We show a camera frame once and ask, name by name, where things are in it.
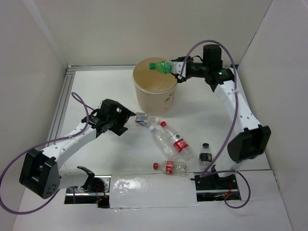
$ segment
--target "white bottle cap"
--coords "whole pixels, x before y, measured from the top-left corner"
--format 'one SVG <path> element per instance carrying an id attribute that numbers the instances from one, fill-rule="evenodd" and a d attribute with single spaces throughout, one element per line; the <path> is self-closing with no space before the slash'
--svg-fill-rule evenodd
<path id="1" fill-rule="evenodd" d="M 151 126 L 149 127 L 149 130 L 152 131 L 154 128 L 155 128 L 155 126 L 151 125 Z"/>

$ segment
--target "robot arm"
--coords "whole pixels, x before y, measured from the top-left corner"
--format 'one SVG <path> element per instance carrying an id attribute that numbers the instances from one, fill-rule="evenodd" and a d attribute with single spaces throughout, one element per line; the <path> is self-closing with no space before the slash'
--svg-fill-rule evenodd
<path id="1" fill-rule="evenodd" d="M 246 160 L 253 159 L 264 153 L 270 138 L 270 128 L 263 127 L 252 114 L 242 94 L 234 89 L 234 75 L 230 69 L 222 67 L 221 48 L 210 44 L 203 47 L 202 63 L 194 63 L 189 57 L 184 64 L 185 57 L 166 61 L 170 65 L 170 72 L 178 83 L 185 82 L 191 77 L 204 78 L 212 91 L 221 99 L 229 117 L 233 120 L 235 113 L 235 97 L 238 95 L 238 114 L 233 133 L 229 139 L 227 148 L 222 152 L 212 171 L 236 170 Z M 220 178 L 231 173 L 218 173 Z"/>
<path id="2" fill-rule="evenodd" d="M 87 118 L 67 135 L 67 139 L 53 143 L 38 151 L 30 150 L 24 160 L 19 182 L 28 189 L 47 199 L 58 189 L 75 185 L 83 185 L 83 188 L 94 180 L 94 173 L 85 167 L 78 166 L 73 171 L 59 171 L 64 162 L 87 143 L 95 140 L 107 130 L 113 131 L 118 136 L 122 135 L 127 128 L 124 127 L 130 116 L 135 113 L 125 108 L 120 103 L 106 99 L 100 109 L 94 110 Z"/>

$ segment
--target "red label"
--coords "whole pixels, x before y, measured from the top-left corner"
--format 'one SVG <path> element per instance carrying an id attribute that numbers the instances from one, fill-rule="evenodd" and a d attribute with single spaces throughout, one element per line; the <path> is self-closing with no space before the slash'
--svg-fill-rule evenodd
<path id="1" fill-rule="evenodd" d="M 180 153 L 184 148 L 188 147 L 188 144 L 186 143 L 185 140 L 180 139 L 178 141 L 176 141 L 173 146 L 175 147 L 175 149 Z"/>
<path id="2" fill-rule="evenodd" d="M 172 175 L 173 172 L 173 161 L 167 161 L 166 174 Z"/>

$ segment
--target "white wall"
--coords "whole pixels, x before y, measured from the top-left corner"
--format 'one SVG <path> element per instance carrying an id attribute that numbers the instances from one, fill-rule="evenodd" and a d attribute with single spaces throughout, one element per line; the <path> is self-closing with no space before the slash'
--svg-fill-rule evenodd
<path id="1" fill-rule="evenodd" d="M 274 0 L 239 66 L 294 231 L 308 228 L 308 1 Z"/>
<path id="2" fill-rule="evenodd" d="M 35 0 L 71 65 L 175 58 L 204 39 L 222 42 L 239 63 L 271 1 Z"/>
<path id="3" fill-rule="evenodd" d="M 0 1 L 0 172 L 25 148 L 45 141 L 65 74 L 45 37 L 20 0 Z M 18 182 L 22 162 L 1 186 L 1 198 L 19 208 L 24 187 Z M 2 231 L 16 216 L 0 208 Z"/>

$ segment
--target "red bottle cap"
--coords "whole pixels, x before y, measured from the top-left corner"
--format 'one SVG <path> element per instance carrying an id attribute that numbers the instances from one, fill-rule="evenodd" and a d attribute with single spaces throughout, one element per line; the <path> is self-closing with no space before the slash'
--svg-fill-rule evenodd
<path id="1" fill-rule="evenodd" d="M 155 170 L 158 170 L 158 163 L 154 163 L 154 164 L 153 164 L 153 168 L 154 168 Z"/>
<path id="2" fill-rule="evenodd" d="M 164 126 L 166 126 L 166 125 L 167 125 L 167 123 L 166 123 L 165 121 L 163 121 L 163 122 L 160 123 L 160 126 L 162 126 L 162 127 L 164 127 Z"/>

